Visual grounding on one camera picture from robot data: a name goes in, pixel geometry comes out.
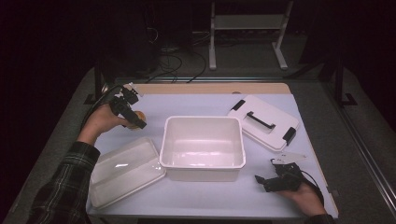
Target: hand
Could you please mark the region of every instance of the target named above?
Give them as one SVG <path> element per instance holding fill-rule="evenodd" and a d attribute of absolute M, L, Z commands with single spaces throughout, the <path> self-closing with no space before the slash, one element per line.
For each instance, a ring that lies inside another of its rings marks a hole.
<path fill-rule="evenodd" d="M 309 217 L 327 214 L 318 195 L 305 183 L 297 191 L 283 190 L 278 194 L 297 203 L 301 211 Z"/>
<path fill-rule="evenodd" d="M 94 145 L 101 133 L 108 132 L 118 125 L 130 127 L 133 124 L 115 116 L 109 104 L 100 105 L 88 118 L 77 140 Z"/>

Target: sleeve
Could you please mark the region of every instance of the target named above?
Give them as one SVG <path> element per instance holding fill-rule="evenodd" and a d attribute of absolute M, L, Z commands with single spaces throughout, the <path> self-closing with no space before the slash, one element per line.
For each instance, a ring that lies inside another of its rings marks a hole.
<path fill-rule="evenodd" d="M 310 217 L 305 224 L 335 224 L 331 215 L 318 215 Z"/>
<path fill-rule="evenodd" d="M 99 156 L 95 147 L 75 142 L 35 196 L 27 223 L 85 223 L 88 187 Z"/>

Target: person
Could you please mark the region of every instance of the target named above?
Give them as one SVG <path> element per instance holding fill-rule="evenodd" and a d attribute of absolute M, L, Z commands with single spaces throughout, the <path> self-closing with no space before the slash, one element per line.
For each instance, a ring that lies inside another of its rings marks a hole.
<path fill-rule="evenodd" d="M 90 115 L 49 183 L 35 196 L 27 223 L 91 223 L 85 206 L 91 173 L 100 156 L 94 144 L 102 133 L 118 125 L 134 127 L 128 120 L 115 116 L 109 104 L 100 105 Z M 285 190 L 279 194 L 296 202 L 309 216 L 305 223 L 334 223 L 316 193 L 306 184 L 297 191 Z"/>

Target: person's left hand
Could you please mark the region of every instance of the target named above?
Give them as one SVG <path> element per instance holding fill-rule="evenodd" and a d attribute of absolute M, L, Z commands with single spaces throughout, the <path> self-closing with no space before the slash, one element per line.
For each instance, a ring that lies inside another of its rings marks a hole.
<path fill-rule="evenodd" d="M 100 105 L 88 118 L 78 136 L 78 141 L 93 145 L 101 133 L 108 132 L 118 125 L 133 126 L 127 119 L 114 115 L 109 104 Z"/>

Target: white metal stand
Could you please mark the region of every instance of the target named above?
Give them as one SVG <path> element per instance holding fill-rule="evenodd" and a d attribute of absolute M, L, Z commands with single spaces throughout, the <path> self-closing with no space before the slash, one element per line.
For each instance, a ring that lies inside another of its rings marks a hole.
<path fill-rule="evenodd" d="M 284 14 L 275 15 L 216 15 L 215 3 L 212 2 L 210 18 L 210 45 L 209 45 L 209 68 L 216 70 L 215 31 L 216 30 L 279 30 L 279 37 L 273 42 L 274 52 L 282 70 L 288 69 L 285 58 L 280 51 L 283 36 L 289 22 L 293 1 L 288 2 Z"/>

